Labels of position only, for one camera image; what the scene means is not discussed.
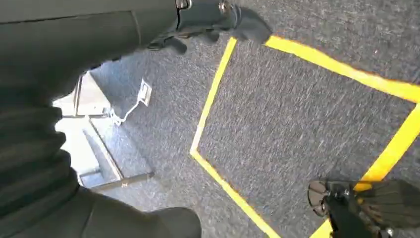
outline metal frame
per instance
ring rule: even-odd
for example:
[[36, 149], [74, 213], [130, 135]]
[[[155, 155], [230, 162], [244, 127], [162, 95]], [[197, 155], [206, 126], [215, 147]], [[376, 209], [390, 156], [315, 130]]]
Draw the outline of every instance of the metal frame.
[[[99, 184], [99, 185], [90, 187], [89, 189], [91, 189], [93, 191], [103, 191], [103, 190], [112, 189], [112, 188], [116, 188], [116, 187], [126, 187], [133, 182], [144, 181], [144, 180], [148, 180], [148, 179], [152, 178], [155, 175], [154, 172], [139, 174], [139, 175], [131, 176], [131, 177], [124, 176], [124, 174], [122, 173], [121, 169], [117, 165], [115, 159], [111, 155], [110, 151], [108, 150], [107, 146], [105, 145], [104, 141], [102, 140], [101, 136], [99, 135], [98, 130], [96, 129], [95, 125], [92, 123], [92, 120], [91, 120], [91, 118], [95, 118], [95, 119], [109, 118], [108, 114], [102, 114], [102, 115], [79, 115], [78, 114], [79, 113], [79, 104], [80, 104], [80, 95], [81, 95], [81, 91], [82, 91], [82, 81], [83, 81], [83, 76], [81, 76], [79, 78], [79, 81], [77, 82], [75, 92], [74, 92], [74, 99], [73, 99], [74, 114], [72, 116], [63, 116], [63, 118], [64, 119], [86, 118], [89, 127], [95, 133], [94, 139], [96, 140], [97, 144], [99, 145], [101, 152], [105, 156], [106, 161], [108, 162], [109, 166], [112, 169], [113, 174], [116, 177], [116, 180], [106, 182], [106, 183], [103, 183], [103, 184]], [[85, 175], [79, 175], [79, 174], [77, 175], [77, 179], [78, 179], [79, 184], [81, 186], [84, 186], [83, 177], [88, 176], [88, 175], [91, 175], [91, 173], [85, 174]]]

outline yellow tape line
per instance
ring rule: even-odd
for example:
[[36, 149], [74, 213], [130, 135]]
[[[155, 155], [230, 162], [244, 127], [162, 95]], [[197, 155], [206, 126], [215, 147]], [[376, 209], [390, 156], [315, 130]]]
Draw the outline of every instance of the yellow tape line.
[[[381, 181], [397, 164], [410, 145], [420, 134], [420, 104], [417, 104], [414, 110], [409, 114], [400, 129], [391, 139], [385, 150], [380, 154], [378, 159], [363, 175], [361, 181]], [[358, 183], [354, 190], [366, 190], [366, 184]], [[312, 234], [311, 238], [329, 238], [332, 228], [328, 221]]]
[[227, 46], [224, 50], [219, 68], [217, 69], [216, 75], [213, 79], [213, 83], [211, 84], [209, 95], [207, 96], [206, 103], [204, 104], [203, 112], [201, 112], [200, 121], [198, 122], [197, 131], [194, 135], [193, 144], [191, 145], [190, 152], [195, 151], [198, 148], [198, 143], [200, 142], [201, 134], [203, 133], [207, 117], [210, 113], [210, 108], [213, 105], [220, 81], [222, 80], [224, 71], [226, 70], [227, 64], [229, 63], [230, 56], [232, 55], [233, 50], [235, 49], [236, 42], [237, 40], [235, 38], [230, 38], [227, 42]]
[[203, 108], [203, 112], [200, 117], [200, 121], [197, 126], [197, 131], [194, 135], [193, 144], [191, 145], [190, 154], [191, 156], [207, 171], [207, 173], [223, 188], [223, 190], [232, 198], [232, 200], [245, 212], [245, 214], [270, 238], [280, 238], [280, 236], [255, 212], [255, 210], [248, 205], [243, 199], [222, 177], [217, 173], [216, 169], [205, 160], [197, 151], [198, 144], [200, 142], [201, 135], [203, 134], [204, 127], [206, 125], [207, 117], [210, 113], [210, 108], [213, 105], [217, 89], [220, 81], [223, 77], [223, 73], [226, 70], [226, 66], [229, 63], [230, 56], [235, 49], [236, 39], [230, 38], [227, 43], [225, 52], [220, 61], [219, 68], [214, 76], [213, 83], [207, 96], [206, 103]]
[[192, 151], [191, 156], [210, 174], [214, 180], [223, 188], [223, 190], [229, 195], [230, 198], [248, 215], [249, 218], [270, 238], [280, 238], [280, 236], [255, 212], [255, 210], [248, 205], [243, 199], [222, 177], [217, 171], [211, 166], [211, 164], [205, 160], [197, 151]]
[[378, 75], [354, 69], [345, 63], [334, 60], [317, 49], [278, 36], [271, 36], [265, 45], [286, 53], [294, 54], [306, 61], [354, 79], [361, 84], [381, 92], [388, 93], [414, 103], [420, 103], [420, 86], [418, 85], [385, 79]]

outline metal rod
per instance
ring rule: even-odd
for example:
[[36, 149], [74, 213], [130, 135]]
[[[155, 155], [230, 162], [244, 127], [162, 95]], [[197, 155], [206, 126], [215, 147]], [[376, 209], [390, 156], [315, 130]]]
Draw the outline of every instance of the metal rod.
[[101, 136], [99, 135], [99, 132], [96, 129], [95, 125], [93, 125], [92, 120], [90, 119], [89, 116], [85, 116], [85, 118], [87, 119], [87, 121], [88, 121], [90, 127], [92, 128], [92, 130], [95, 132], [95, 134], [96, 134], [96, 136], [94, 136], [95, 140], [98, 142], [99, 147], [100, 147], [102, 153], [105, 156], [105, 159], [108, 161], [108, 164], [112, 169], [112, 172], [114, 173], [114, 175], [117, 177], [118, 180], [123, 180], [124, 175], [122, 174], [120, 168], [116, 164], [114, 158], [112, 157], [112, 155], [109, 152], [108, 148], [106, 147], [104, 141], [102, 140]]
[[[75, 116], [63, 116], [63, 119], [83, 119], [85, 118], [85, 115], [75, 115]], [[101, 115], [89, 115], [92, 119], [101, 119], [101, 118], [108, 118], [109, 116], [107, 114], [101, 114]]]
[[82, 187], [84, 187], [84, 186], [85, 186], [85, 185], [83, 184], [82, 177], [81, 177], [79, 174], [77, 174], [77, 181], [79, 182], [80, 186], [82, 186]]
[[73, 115], [79, 115], [79, 104], [80, 104], [80, 93], [82, 91], [82, 81], [83, 76], [79, 77], [79, 81], [77, 81], [76, 89], [74, 90], [74, 99], [73, 99]]
[[133, 177], [125, 178], [122, 180], [117, 181], [111, 181], [107, 183], [103, 183], [97, 186], [93, 186], [90, 189], [95, 192], [100, 192], [103, 190], [113, 189], [116, 187], [126, 187], [131, 183], [138, 182], [138, 181], [144, 181], [152, 178], [155, 175], [154, 172], [146, 173], [146, 174], [140, 174]]
[[89, 176], [89, 175], [95, 175], [95, 174], [100, 173], [100, 172], [101, 172], [100, 169], [95, 169], [93, 171], [89, 171], [87, 173], [84, 173], [84, 174], [80, 175], [80, 177], [83, 178], [83, 177], [86, 177], [86, 176]]

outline gray carpet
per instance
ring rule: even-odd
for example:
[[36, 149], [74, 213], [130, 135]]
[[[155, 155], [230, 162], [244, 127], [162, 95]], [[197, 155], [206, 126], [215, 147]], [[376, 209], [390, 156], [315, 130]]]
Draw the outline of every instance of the gray carpet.
[[413, 107], [292, 55], [243, 43], [200, 151], [282, 237], [308, 237], [323, 221], [308, 209], [308, 181], [361, 178]]
[[[260, 12], [278, 35], [356, 68], [420, 83], [415, 0], [236, 2]], [[136, 53], [93, 73], [120, 116], [135, 102], [143, 77], [153, 87], [149, 107], [136, 109], [112, 130], [122, 139], [113, 143], [112, 133], [107, 137], [109, 146], [127, 144], [125, 150], [134, 151], [127, 153], [127, 173], [135, 172], [129, 167], [139, 158], [139, 168], [157, 175], [107, 194], [141, 210], [191, 207], [205, 238], [264, 237], [188, 155], [226, 42], [226, 35], [212, 47], [191, 40], [185, 56]], [[308, 181], [359, 179], [413, 107], [294, 56], [240, 43], [199, 149], [282, 237], [302, 238], [321, 224], [307, 209]], [[420, 181], [417, 148], [410, 148], [390, 178]]]

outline floor marking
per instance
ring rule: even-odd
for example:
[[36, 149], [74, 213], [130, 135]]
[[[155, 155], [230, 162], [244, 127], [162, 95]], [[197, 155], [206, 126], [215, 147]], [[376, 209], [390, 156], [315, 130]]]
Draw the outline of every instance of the floor marking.
[[420, 103], [419, 85], [390, 80], [382, 78], [379, 75], [354, 69], [345, 63], [336, 61], [317, 49], [279, 36], [271, 36], [265, 45], [286, 53], [294, 54], [306, 61], [354, 79], [361, 84], [381, 92], [388, 93], [414, 103]]
[[[417, 104], [413, 111], [408, 115], [400, 129], [391, 139], [385, 150], [373, 163], [370, 169], [360, 179], [362, 181], [381, 181], [397, 164], [410, 145], [420, 134], [420, 104]], [[365, 190], [366, 184], [358, 183], [354, 190]], [[329, 221], [325, 221], [311, 238], [329, 238], [332, 228]]]
[[[270, 238], [280, 238], [280, 236], [256, 213], [256, 211], [243, 199], [223, 178], [217, 173], [216, 169], [204, 159], [198, 152], [198, 145], [209, 116], [211, 106], [213, 105], [221, 78], [229, 63], [230, 56], [236, 45], [236, 39], [230, 38], [226, 46], [219, 68], [211, 84], [209, 95], [203, 108], [197, 131], [194, 135], [191, 145], [191, 156], [206, 170], [206, 172], [223, 188], [230, 198], [245, 212], [245, 214]], [[401, 159], [406, 150], [420, 134], [420, 86], [382, 78], [378, 75], [363, 72], [352, 68], [351, 66], [336, 61], [321, 51], [318, 51], [301, 43], [287, 40], [278, 36], [271, 36], [266, 46], [294, 54], [306, 61], [317, 64], [332, 72], [346, 76], [360, 82], [366, 86], [374, 88], [384, 93], [400, 97], [402, 99], [418, 103], [415, 109], [410, 113], [391, 139], [388, 146], [374, 162], [371, 168], [366, 172], [361, 180], [380, 181], [382, 180], [396, 163]], [[363, 184], [357, 184], [355, 190], [363, 190]], [[331, 225], [325, 221], [312, 234], [311, 238], [328, 238], [331, 233]]]
[[223, 188], [223, 190], [229, 195], [229, 197], [245, 212], [245, 214], [260, 228], [264, 233], [270, 238], [280, 238], [280, 236], [268, 225], [257, 213], [256, 211], [248, 205], [248, 203], [243, 199], [230, 185], [228, 182], [223, 180], [223, 178], [218, 174], [216, 169], [211, 166], [211, 164], [204, 159], [198, 152], [198, 144], [200, 142], [201, 135], [203, 133], [204, 127], [206, 125], [207, 117], [210, 113], [210, 108], [214, 102], [220, 81], [223, 77], [223, 73], [226, 70], [226, 66], [229, 63], [230, 56], [235, 49], [236, 39], [230, 38], [227, 43], [225, 52], [220, 61], [219, 68], [216, 72], [216, 75], [211, 84], [209, 95], [207, 96], [206, 103], [203, 108], [203, 112], [200, 117], [200, 121], [197, 126], [197, 131], [194, 135], [193, 144], [191, 145], [190, 154], [191, 156], [207, 171], [207, 173]]

